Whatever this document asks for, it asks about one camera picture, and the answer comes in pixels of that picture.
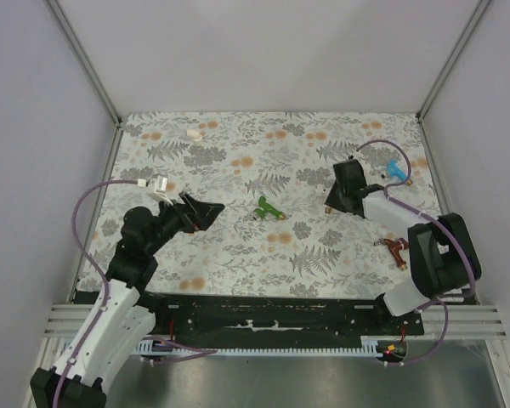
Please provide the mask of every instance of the floor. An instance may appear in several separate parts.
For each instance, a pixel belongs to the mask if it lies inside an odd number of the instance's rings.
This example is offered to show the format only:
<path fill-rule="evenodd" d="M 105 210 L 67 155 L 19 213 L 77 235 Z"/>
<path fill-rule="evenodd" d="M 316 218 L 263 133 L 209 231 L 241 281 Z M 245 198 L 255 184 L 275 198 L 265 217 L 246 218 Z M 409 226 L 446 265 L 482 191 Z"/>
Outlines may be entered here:
<path fill-rule="evenodd" d="M 432 342 L 411 342 L 420 355 Z M 484 342 L 446 342 L 438 358 L 387 368 L 356 358 L 219 358 L 156 366 L 131 359 L 108 408 L 504 408 Z"/>
<path fill-rule="evenodd" d="M 186 137 L 192 128 L 203 134 L 200 143 Z M 144 112 L 131 115 L 124 129 L 113 179 L 159 173 L 168 177 L 173 199 L 185 190 L 226 206 L 209 231 L 176 235 L 158 252 L 152 292 L 374 298 L 401 282 L 409 270 L 397 269 L 385 246 L 372 245 L 394 236 L 385 226 L 324 212 L 332 164 L 369 139 L 393 140 L 412 160 L 413 185 L 394 193 L 439 212 L 413 115 Z M 357 157 L 369 184 L 386 183 L 381 176 L 388 160 L 400 158 L 386 144 Z M 287 218 L 254 220 L 260 196 Z M 90 248 L 100 264 L 107 266 L 113 255 L 123 214 L 140 205 L 157 211 L 136 186 L 107 190 Z M 77 288 L 100 288 L 87 265 Z"/>

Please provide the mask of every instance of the white wall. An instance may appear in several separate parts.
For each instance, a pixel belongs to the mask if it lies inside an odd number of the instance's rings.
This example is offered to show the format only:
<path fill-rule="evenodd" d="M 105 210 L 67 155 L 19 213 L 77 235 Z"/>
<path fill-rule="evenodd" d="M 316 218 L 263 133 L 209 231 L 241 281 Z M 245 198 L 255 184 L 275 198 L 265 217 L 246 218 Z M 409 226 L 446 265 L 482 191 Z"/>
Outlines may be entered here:
<path fill-rule="evenodd" d="M 21 406 L 50 305 L 65 301 L 71 210 L 111 136 L 43 1 L 0 0 L 0 408 Z"/>
<path fill-rule="evenodd" d="M 60 0 L 117 109 L 418 111 L 476 0 Z"/>
<path fill-rule="evenodd" d="M 510 336 L 510 0 L 493 2 L 427 118 L 452 207 L 483 268 L 479 294 Z"/>

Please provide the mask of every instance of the robotic arm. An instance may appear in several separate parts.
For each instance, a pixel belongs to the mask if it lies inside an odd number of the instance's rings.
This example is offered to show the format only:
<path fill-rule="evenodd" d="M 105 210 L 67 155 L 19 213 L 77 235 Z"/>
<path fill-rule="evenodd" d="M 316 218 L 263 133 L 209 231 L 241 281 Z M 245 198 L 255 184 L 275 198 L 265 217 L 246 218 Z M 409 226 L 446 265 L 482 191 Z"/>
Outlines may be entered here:
<path fill-rule="evenodd" d="M 156 324 L 144 292 L 156 271 L 155 253 L 178 232 L 207 230 L 224 210 L 223 204 L 197 201 L 186 193 L 182 203 L 159 202 L 154 216 L 135 207 L 124 216 L 122 239 L 106 274 L 107 283 L 70 347 L 51 370 L 38 369 L 31 379 L 37 408 L 51 408 L 63 373 L 60 407 L 103 407 L 116 374 L 136 344 Z M 104 296 L 108 299 L 103 306 Z M 98 324 L 94 318 L 99 315 Z M 76 358 L 73 353 L 81 345 Z"/>
<path fill-rule="evenodd" d="M 343 213 L 352 213 L 386 225 L 410 246 L 411 276 L 376 299 L 375 312 L 381 320 L 410 313 L 431 299 L 465 286 L 468 273 L 450 239 L 420 213 L 413 213 L 388 199 L 379 184 L 366 184 L 363 167 L 355 159 L 333 166 L 336 181 L 326 205 Z M 481 267 L 463 219 L 449 213 L 438 221 L 455 237 L 465 252 L 474 279 Z M 438 244 L 448 246 L 440 253 Z"/>

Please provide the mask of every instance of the table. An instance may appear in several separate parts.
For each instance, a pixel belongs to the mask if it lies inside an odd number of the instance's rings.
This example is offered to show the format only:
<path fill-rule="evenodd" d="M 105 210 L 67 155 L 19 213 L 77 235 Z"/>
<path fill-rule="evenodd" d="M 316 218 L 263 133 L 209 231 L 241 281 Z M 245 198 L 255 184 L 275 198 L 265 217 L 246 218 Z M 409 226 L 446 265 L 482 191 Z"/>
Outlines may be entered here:
<path fill-rule="evenodd" d="M 413 166 L 413 185 L 393 194 L 429 213 L 439 213 L 414 115 L 315 112 L 222 112 L 132 114 L 112 173 L 113 179 L 168 177 L 170 198 L 187 191 L 196 199 L 222 202 L 215 224 L 195 235 L 178 234 L 156 255 L 152 292 L 302 298 L 374 298 L 401 282 L 382 237 L 385 226 L 357 216 L 325 214 L 332 164 L 357 145 L 384 138 L 402 146 Z M 201 132 L 194 143 L 188 129 Z M 382 183 L 397 151 L 372 144 L 358 155 L 367 182 Z M 258 198 L 287 218 L 253 219 Z M 157 205 L 136 186 L 108 188 L 90 252 L 107 267 L 120 239 L 122 216 L 131 207 Z M 98 291 L 86 263 L 77 289 Z"/>

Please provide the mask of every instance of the white toothed strip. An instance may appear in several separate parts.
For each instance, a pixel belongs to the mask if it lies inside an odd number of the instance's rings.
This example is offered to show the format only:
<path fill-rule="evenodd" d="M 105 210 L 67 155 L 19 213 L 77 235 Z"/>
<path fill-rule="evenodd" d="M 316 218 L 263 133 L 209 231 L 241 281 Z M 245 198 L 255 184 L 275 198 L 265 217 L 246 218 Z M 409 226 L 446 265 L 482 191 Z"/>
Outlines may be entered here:
<path fill-rule="evenodd" d="M 63 351 L 68 348 L 71 340 L 65 341 Z M 212 355 L 230 357 L 380 357 L 376 351 L 376 340 L 362 340 L 361 348 L 220 348 Z M 152 351 L 153 341 L 144 340 L 138 343 L 132 355 L 191 355 L 192 351 L 175 348 L 172 351 Z"/>

